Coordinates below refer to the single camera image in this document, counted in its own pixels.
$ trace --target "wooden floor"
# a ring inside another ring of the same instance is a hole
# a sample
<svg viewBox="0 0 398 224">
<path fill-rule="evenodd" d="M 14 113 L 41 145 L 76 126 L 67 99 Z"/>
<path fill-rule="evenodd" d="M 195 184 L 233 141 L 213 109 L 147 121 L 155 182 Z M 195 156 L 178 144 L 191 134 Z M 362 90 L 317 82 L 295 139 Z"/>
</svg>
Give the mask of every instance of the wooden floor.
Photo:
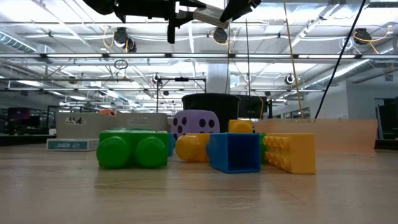
<svg viewBox="0 0 398 224">
<path fill-rule="evenodd" d="M 317 167 L 103 170 L 95 152 L 0 147 L 0 223 L 398 223 L 398 153 L 322 152 Z"/>
</svg>

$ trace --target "orange object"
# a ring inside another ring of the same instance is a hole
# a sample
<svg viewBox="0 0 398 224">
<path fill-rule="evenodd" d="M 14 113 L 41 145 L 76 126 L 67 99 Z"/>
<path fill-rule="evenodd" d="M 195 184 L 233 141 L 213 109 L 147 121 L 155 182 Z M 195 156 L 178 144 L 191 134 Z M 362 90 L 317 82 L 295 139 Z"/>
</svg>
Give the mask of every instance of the orange object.
<svg viewBox="0 0 398 224">
<path fill-rule="evenodd" d="M 116 116 L 116 112 L 114 110 L 111 110 L 111 109 L 103 109 L 103 110 L 100 110 L 98 113 L 99 114 L 107 114 L 107 115 Z"/>
<path fill-rule="evenodd" d="M 183 161 L 208 162 L 206 145 L 209 141 L 209 134 L 187 134 L 180 136 L 175 144 L 175 152 Z"/>
<path fill-rule="evenodd" d="M 292 174 L 315 174 L 313 134 L 267 134 L 265 158 L 269 164 Z"/>
<path fill-rule="evenodd" d="M 253 122 L 243 120 L 230 120 L 228 131 L 231 133 L 253 133 Z"/>
</svg>

